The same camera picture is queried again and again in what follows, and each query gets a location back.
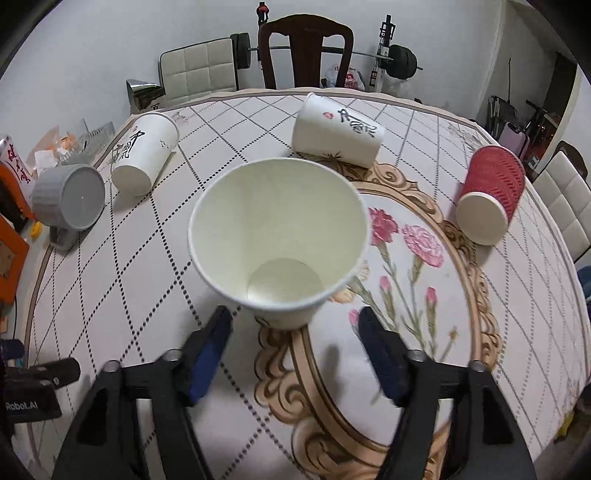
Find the white paper cup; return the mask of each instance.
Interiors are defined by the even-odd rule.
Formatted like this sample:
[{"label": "white paper cup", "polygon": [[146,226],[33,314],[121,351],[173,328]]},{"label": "white paper cup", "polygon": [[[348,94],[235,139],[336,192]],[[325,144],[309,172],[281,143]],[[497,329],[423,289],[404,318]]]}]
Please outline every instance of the white paper cup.
[{"label": "white paper cup", "polygon": [[204,279],[273,328],[308,323],[361,267],[367,208],[341,175],[270,158],[216,180],[189,220],[189,253]]},{"label": "white paper cup", "polygon": [[160,112],[139,116],[111,173],[113,184],[133,196],[148,193],[179,136],[177,124],[169,116]]},{"label": "white paper cup", "polygon": [[295,119],[291,148],[371,168],[384,140],[384,127],[327,97],[309,93]]}]

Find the dish rack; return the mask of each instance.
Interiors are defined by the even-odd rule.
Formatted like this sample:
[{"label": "dish rack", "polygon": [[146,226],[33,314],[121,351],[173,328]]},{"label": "dish rack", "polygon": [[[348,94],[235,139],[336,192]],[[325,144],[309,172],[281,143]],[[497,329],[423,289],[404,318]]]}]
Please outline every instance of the dish rack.
[{"label": "dish rack", "polygon": [[100,151],[115,136],[113,122],[78,137],[76,148],[61,156],[60,165],[92,164]]}]

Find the screw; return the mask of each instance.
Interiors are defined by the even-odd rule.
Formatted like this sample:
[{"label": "screw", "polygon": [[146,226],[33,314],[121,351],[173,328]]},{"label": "screw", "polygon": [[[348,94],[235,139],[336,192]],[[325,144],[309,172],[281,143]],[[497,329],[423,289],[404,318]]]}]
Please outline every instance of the screw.
[{"label": "screw", "polygon": [[183,351],[181,350],[169,350],[168,352],[166,352],[162,358],[164,358],[164,360],[166,362],[174,362],[176,360],[180,360],[180,358],[183,356]]},{"label": "screw", "polygon": [[480,360],[472,360],[468,366],[476,372],[485,372],[486,366]]},{"label": "screw", "polygon": [[424,362],[427,359],[427,355],[422,350],[410,350],[407,353],[407,357],[409,360],[413,360],[415,362]]},{"label": "screw", "polygon": [[104,366],[103,371],[105,372],[116,372],[119,367],[120,363],[117,360],[109,360]]}]

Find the white leather chair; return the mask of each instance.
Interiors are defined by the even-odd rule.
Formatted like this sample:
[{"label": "white leather chair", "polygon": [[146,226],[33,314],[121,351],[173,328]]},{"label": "white leather chair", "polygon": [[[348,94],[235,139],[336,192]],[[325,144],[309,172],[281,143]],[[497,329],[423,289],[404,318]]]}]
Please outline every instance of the white leather chair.
[{"label": "white leather chair", "polygon": [[558,225],[573,262],[591,247],[591,189],[559,151],[534,181],[534,188]]},{"label": "white leather chair", "polygon": [[160,56],[160,82],[166,106],[212,92],[236,92],[238,74],[232,40],[219,38],[164,52]]}]

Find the gray container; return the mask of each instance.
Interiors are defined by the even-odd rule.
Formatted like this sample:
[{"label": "gray container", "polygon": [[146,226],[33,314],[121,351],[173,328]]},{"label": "gray container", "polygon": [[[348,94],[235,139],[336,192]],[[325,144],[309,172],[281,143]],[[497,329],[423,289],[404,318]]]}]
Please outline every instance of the gray container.
[{"label": "gray container", "polygon": [[88,165],[50,168],[37,180],[31,203],[41,223],[80,232],[99,219],[105,184],[97,169]]}]

